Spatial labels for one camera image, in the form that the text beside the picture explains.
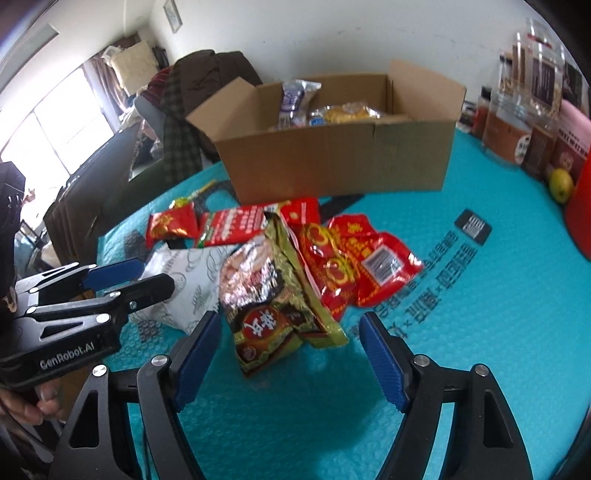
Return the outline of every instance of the purple snack package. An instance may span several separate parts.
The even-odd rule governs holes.
[[[307,125],[308,104],[322,87],[307,80],[283,82],[283,100],[279,111],[278,129],[299,128]]]

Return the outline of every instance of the open cardboard box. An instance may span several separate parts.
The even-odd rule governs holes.
[[[466,88],[411,63],[321,82],[310,110],[365,101],[392,116],[274,131],[281,83],[241,78],[187,116],[212,139],[243,205],[299,197],[440,190]]]

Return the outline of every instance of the human hand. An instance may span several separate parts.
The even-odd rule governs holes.
[[[4,403],[10,415],[19,423],[40,425],[46,417],[60,416],[60,379],[44,383],[39,388],[41,400],[36,405],[26,402],[18,393],[0,389],[0,400]],[[0,419],[4,412],[0,408]]]

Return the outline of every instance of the bubble wrap mat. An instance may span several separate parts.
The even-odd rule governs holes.
[[[100,263],[125,258],[125,238],[143,235],[150,212],[226,178],[218,164],[136,212],[101,240]],[[208,201],[211,210],[233,204],[224,192]],[[482,246],[454,226],[465,209],[492,226]],[[377,230],[399,236],[427,264],[409,288],[376,307],[386,327],[442,366],[489,365],[534,477],[549,478],[591,398],[591,264],[545,188],[489,161],[473,138],[457,132],[442,192],[369,195],[348,211],[367,214]],[[225,326],[196,401],[180,414],[208,480],[375,478],[402,414],[385,401],[359,343],[360,313],[349,309],[342,321],[348,346],[303,346],[250,380],[240,373]],[[138,367],[181,335],[128,324],[124,347],[108,364]],[[425,479],[439,477],[452,412],[444,406]],[[141,459],[139,408],[130,406],[130,413]]]

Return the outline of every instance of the red bucket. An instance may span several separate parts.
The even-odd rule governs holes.
[[[564,210],[564,221],[574,243],[591,260],[591,154]]]

